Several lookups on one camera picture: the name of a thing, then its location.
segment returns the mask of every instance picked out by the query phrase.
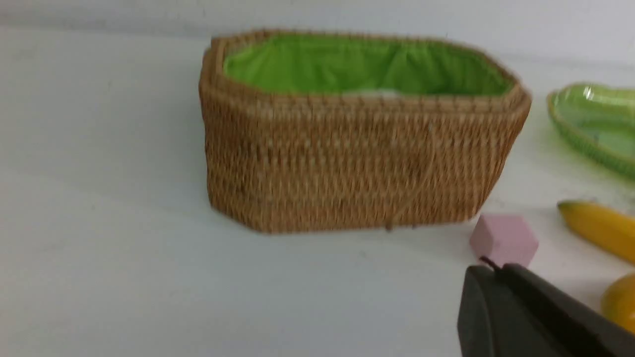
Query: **green fabric lining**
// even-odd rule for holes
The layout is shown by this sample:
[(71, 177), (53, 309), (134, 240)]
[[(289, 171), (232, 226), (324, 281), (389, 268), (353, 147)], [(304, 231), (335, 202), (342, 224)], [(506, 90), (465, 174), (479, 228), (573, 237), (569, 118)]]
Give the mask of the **green fabric lining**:
[(437, 42), (332, 35), (273, 36), (229, 55), (229, 78), (278, 94), (394, 90), (403, 95), (503, 95), (513, 83), (478, 53)]

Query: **pink cube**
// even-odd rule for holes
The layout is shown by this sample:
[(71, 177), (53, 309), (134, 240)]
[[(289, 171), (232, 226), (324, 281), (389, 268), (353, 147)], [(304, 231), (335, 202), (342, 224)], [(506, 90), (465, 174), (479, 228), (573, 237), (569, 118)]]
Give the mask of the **pink cube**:
[(477, 259), (486, 256), (500, 267), (505, 263), (527, 267), (538, 250), (538, 240), (519, 215), (481, 215), (470, 245)]

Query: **wicker basket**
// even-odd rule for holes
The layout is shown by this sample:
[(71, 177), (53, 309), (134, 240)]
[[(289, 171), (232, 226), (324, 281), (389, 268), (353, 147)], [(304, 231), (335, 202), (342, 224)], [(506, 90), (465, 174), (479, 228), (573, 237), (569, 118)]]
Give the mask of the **wicker basket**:
[[(224, 72), (232, 53), (285, 31), (216, 38), (199, 94), (212, 205), (263, 232), (467, 220), (498, 180), (531, 106), (499, 96), (277, 95)], [(431, 39), (343, 35), (414, 43)]]

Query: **yellow banana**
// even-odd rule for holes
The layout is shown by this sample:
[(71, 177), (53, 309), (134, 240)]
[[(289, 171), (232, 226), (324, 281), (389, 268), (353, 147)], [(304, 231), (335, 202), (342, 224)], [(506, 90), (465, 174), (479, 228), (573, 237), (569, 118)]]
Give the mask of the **yellow banana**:
[(558, 210), (573, 232), (635, 264), (635, 219), (587, 201), (562, 201)]

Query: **green tray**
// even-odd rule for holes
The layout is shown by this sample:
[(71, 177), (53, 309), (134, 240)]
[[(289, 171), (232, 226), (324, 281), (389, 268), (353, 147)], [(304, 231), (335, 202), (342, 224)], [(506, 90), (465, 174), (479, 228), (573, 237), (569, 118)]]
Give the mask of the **green tray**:
[(577, 83), (552, 92), (547, 104), (576, 150), (635, 179), (635, 90)]

